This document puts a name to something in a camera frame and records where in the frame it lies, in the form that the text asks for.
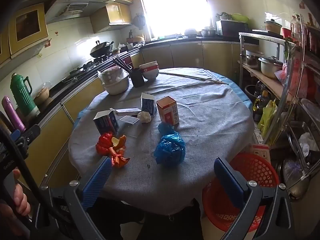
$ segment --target green thermos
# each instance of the green thermos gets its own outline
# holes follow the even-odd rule
[[[23,79],[23,76],[13,73],[11,77],[10,89],[17,102],[17,105],[27,121],[38,115],[39,109],[31,98],[32,87],[29,77]]]

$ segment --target orange medicine box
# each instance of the orange medicine box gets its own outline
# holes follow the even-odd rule
[[[167,122],[171,125],[179,123],[179,114],[176,100],[167,96],[158,100],[156,103],[162,122]]]

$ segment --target microwave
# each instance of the microwave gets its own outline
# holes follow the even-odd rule
[[[218,35],[238,37],[239,33],[247,33],[249,31],[249,25],[244,22],[220,20],[216,24]]]

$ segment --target thermos handle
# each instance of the thermos handle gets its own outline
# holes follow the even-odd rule
[[[31,84],[30,84],[29,77],[26,77],[26,78],[23,80],[23,82],[25,82],[25,81],[28,81],[28,84],[29,84],[29,87],[30,87],[30,92],[28,91],[28,93],[29,93],[29,95],[31,95],[31,93],[32,93],[32,86],[31,86]]]

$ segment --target range hood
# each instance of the range hood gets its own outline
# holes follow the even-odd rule
[[[46,23],[88,17],[115,0],[55,0],[45,14]]]

